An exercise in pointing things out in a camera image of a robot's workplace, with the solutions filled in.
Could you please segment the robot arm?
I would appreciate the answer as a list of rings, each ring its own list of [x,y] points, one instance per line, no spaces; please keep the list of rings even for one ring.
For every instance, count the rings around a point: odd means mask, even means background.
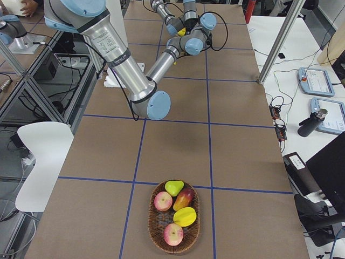
[[[164,20],[172,39],[147,74],[112,26],[105,1],[44,1],[44,14],[48,27],[90,39],[128,90],[128,104],[134,114],[161,120],[169,113],[171,100],[168,93],[157,89],[157,83],[182,54],[196,56],[211,45],[211,31],[217,21],[211,13],[197,16],[195,1],[183,2],[180,17],[172,15],[164,1],[150,1],[150,6]]]
[[[179,17],[169,11],[168,3],[165,1],[150,1],[150,6],[163,19],[171,36],[176,36],[182,29],[185,29],[186,33],[190,33],[198,22],[196,1],[183,1],[183,14]]]

